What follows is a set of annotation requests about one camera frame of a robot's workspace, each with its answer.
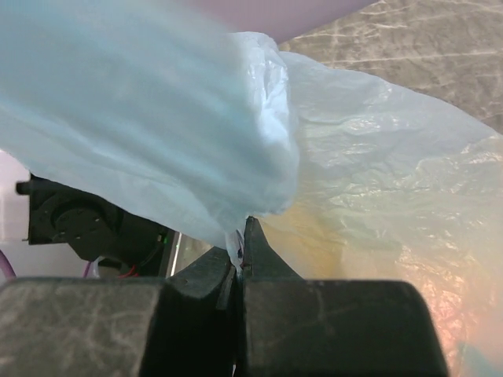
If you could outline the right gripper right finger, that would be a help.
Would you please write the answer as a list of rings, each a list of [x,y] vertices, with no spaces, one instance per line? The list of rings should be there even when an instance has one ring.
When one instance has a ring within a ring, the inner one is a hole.
[[[401,280],[305,280],[244,231],[239,376],[445,376],[427,304]]]

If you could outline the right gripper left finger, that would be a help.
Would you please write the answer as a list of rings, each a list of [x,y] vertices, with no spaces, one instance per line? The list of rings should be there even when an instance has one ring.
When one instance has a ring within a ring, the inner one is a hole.
[[[171,278],[18,278],[1,289],[4,376],[229,376],[234,276],[213,248]]]

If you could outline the light blue plastic bag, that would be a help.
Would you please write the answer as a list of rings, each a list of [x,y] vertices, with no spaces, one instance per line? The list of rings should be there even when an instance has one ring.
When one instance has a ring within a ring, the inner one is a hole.
[[[1,148],[237,256],[399,277],[454,373],[502,373],[502,137],[462,110],[162,1],[4,1]]]

